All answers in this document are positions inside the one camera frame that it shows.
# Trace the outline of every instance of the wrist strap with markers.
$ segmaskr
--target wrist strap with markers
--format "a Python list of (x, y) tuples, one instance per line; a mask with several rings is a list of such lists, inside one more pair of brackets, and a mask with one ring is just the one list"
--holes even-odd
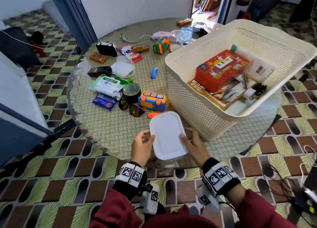
[(225, 195), (234, 186), (240, 183), (238, 175), (226, 164), (220, 162), (212, 166), (212, 168), (205, 173), (203, 183), (212, 194), (213, 197), (217, 195)]
[(138, 196), (142, 195), (142, 188), (145, 186), (147, 175), (144, 169), (131, 163), (124, 164), (114, 179), (128, 183), (137, 188)]

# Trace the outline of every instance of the yellow and blue toy bus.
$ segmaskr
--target yellow and blue toy bus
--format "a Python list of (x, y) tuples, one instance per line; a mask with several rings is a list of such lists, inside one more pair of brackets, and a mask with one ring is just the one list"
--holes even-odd
[(162, 94), (144, 91), (138, 98), (139, 106), (142, 109), (155, 110), (157, 112), (165, 111), (166, 96)]

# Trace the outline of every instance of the hand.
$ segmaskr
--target hand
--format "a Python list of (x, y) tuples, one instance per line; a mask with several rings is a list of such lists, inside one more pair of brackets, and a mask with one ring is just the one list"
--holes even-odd
[(142, 168), (145, 167), (151, 153), (155, 135), (150, 138), (146, 137), (150, 130), (141, 131), (132, 143), (131, 161), (138, 163)]
[(196, 165), (202, 168), (206, 160), (211, 158), (211, 156), (209, 155), (204, 143), (200, 140), (198, 130), (192, 128), (185, 128), (185, 130), (191, 132), (188, 137), (191, 141), (184, 134), (180, 134), (179, 138), (187, 147), (188, 152)]

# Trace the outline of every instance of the person's left hand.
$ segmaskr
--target person's left hand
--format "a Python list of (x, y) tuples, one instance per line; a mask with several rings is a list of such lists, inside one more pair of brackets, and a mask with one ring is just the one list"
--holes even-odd
[(150, 130), (141, 131), (132, 143), (131, 161), (138, 163), (142, 168), (145, 167), (151, 153), (152, 145), (155, 140), (155, 135), (147, 138)]

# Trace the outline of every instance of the green and orange toy vehicle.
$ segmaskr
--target green and orange toy vehicle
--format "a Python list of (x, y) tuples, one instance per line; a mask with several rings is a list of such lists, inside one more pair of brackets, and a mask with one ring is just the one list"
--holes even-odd
[(154, 53), (164, 54), (165, 50), (170, 46), (170, 38), (168, 36), (164, 36), (160, 41), (153, 44)]

